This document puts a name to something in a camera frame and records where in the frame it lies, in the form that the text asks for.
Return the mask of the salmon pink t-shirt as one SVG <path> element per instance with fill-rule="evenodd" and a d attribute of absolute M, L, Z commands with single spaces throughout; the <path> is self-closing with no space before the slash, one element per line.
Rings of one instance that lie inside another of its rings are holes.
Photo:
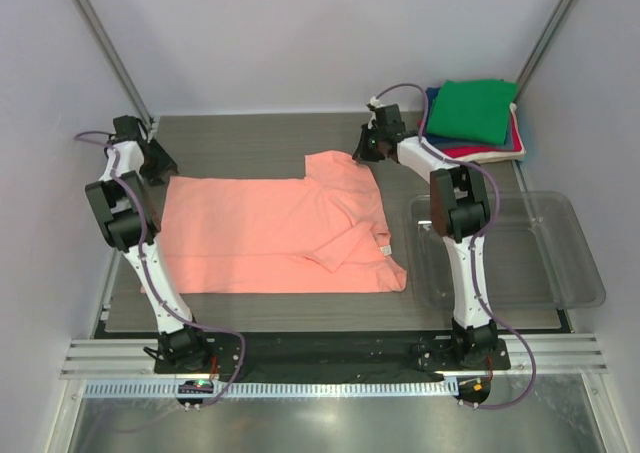
<path fill-rule="evenodd" d="M 339 151 L 304 165 L 301 179 L 171 179 L 158 238 L 179 293 L 405 289 L 370 168 Z"/>

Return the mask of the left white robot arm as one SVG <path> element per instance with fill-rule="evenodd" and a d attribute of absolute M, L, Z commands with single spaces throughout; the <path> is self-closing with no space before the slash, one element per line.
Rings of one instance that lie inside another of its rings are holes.
<path fill-rule="evenodd" d="M 202 372 L 212 361 L 212 349 L 171 278 L 147 190 L 166 184 L 178 173 L 177 164 L 141 119 L 124 115 L 113 126 L 112 133 L 102 134 L 105 141 L 94 142 L 104 149 L 107 164 L 100 178 L 85 186 L 85 195 L 103 238 L 133 268 L 152 307 L 158 340 L 145 353 L 158 371 Z"/>

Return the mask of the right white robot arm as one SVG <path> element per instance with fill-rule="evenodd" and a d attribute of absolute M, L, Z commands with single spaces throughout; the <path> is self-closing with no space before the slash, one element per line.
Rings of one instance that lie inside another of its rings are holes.
<path fill-rule="evenodd" d="M 498 344 L 484 270 L 484 229 L 492 215 L 481 168 L 446 156 L 407 130 L 398 105 L 374 98 L 368 109 L 371 118 L 361 127 L 353 159 L 392 159 L 427 181 L 431 230 L 444 242 L 453 279 L 451 357 L 462 368 L 480 368 Z"/>

